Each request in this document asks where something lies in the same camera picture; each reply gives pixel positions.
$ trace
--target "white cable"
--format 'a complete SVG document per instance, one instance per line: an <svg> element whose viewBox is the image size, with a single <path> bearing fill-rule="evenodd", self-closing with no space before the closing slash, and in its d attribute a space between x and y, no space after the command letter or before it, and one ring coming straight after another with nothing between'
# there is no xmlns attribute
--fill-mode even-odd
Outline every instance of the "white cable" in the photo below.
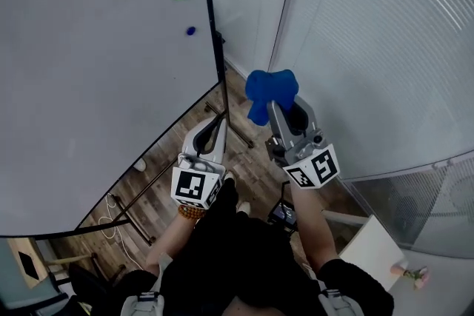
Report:
<svg viewBox="0 0 474 316"><path fill-rule="evenodd" d="M111 208L115 208L117 206L117 203L115 203L113 206L111 206L109 204L109 196L112 197L111 194L107 194L107 196L105 197L105 203L107 204L107 213L109 214L108 216L102 216L101 218L99 218L99 221L97 222L99 225L101 225L101 220L102 219L107 219L108 221L112 221L112 214L110 213L110 209ZM101 230L102 234L104 235L104 237L108 240L112 240L115 236L116 236L116 233L118 232L118 235L120 236L120 241L121 241L121 245L124 247L124 252L125 252L125 255L135 264L137 265L141 270L143 270L143 267L141 267L138 262L136 260L134 260L133 258L130 257L130 255L128 254L128 251L127 251L127 248L125 248L125 243L124 243L124 238L121 236L121 232L120 232L120 229L117 227L117 226L114 226L113 227L113 234L111 236L107 236L103 230Z"/></svg>

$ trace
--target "wooden floor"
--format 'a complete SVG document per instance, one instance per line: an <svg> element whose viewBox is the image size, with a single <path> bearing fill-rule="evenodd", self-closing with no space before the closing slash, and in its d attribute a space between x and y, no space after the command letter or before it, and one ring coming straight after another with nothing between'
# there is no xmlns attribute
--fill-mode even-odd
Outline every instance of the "wooden floor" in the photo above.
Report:
<svg viewBox="0 0 474 316"><path fill-rule="evenodd" d="M228 69L227 82L232 123L253 140L255 148L248 149L247 145L229 130L224 165L237 174L237 190L241 200L251 203L251 216L266 220L269 211L280 198L281 182L286 181L285 174L268 159L264 142L271 136L270 128L268 126L258 127L247 119L251 102L245 97L244 79L234 70ZM205 101L209 101L214 107L222 110L220 88L213 90L205 99L195 105L159 142L144 154L143 158L147 163L145 172L130 169L114 186L111 193L119 196L127 204L135 194L146 187L151 179L181 151L182 141L187 131L198 122L213 115L212 112L204 111ZM171 172L172 170L169 169L130 209L130 214L140 227L148 235L156 238L163 233L177 213L177 207L170 198ZM332 181L330 185L321 189L320 195L323 205L329 210L364 215L360 207L336 181ZM289 193L286 194L286 197L291 201ZM113 200L110 199L109 202L113 206ZM110 211L112 217L119 213L117 208L112 208ZM83 226L96 225L102 216L108 216L105 199L92 211ZM356 233L356 230L348 226L334 223L330 226L338 249L342 249ZM131 226L121 226L119 229L128 254L133 260L143 265L150 249L149 246ZM113 230L110 229L104 232L107 235L113 234ZM128 271L137 269L137 266L124 254L118 233L111 239L105 238L101 232L94 232L87 235L59 238L50 242L60 258L91 252L97 253L100 266L109 277L122 264L127 267ZM292 236L292 246L297 261L304 262L304 253L298 233Z"/></svg>

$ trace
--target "blue plush toy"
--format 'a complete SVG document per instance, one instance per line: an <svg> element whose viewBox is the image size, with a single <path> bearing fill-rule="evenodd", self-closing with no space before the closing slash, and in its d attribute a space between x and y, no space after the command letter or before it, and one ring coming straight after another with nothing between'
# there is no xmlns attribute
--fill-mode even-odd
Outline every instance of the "blue plush toy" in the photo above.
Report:
<svg viewBox="0 0 474 316"><path fill-rule="evenodd" d="M284 110L290 110L299 86L291 70L267 73L262 70L252 71L245 84L245 93L253 101L248 118L257 125L268 122L267 103L272 100Z"/></svg>

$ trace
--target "small pink object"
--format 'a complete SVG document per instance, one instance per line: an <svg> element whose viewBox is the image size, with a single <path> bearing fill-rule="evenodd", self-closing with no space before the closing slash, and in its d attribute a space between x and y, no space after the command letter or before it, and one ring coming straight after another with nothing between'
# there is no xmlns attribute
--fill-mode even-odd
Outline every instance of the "small pink object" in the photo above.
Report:
<svg viewBox="0 0 474 316"><path fill-rule="evenodd" d="M423 288L428 279L430 279L430 273L426 266L419 270L406 270L399 265L393 265L390 268L390 272L392 274L399 275L400 277L413 279L415 281L413 284L414 289Z"/></svg>

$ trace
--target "person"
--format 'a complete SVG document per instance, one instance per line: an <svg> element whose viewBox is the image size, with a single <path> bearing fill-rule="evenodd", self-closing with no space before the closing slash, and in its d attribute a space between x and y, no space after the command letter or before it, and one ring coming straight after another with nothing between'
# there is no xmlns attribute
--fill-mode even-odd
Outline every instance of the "person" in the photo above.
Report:
<svg viewBox="0 0 474 316"><path fill-rule="evenodd" d="M339 258L316 191L292 182L291 193L301 243L318 279L355 300L365 316L391 315L393 298L382 285ZM237 203L236 180L228 173L205 216L196 224L181 208L150 250L144 271L126 274L91 315L120 315L129 296L150 291L162 255L173 259L159 290L165 316L325 315L322 288L296 263L287 235L250 218L248 203L236 210Z"/></svg>

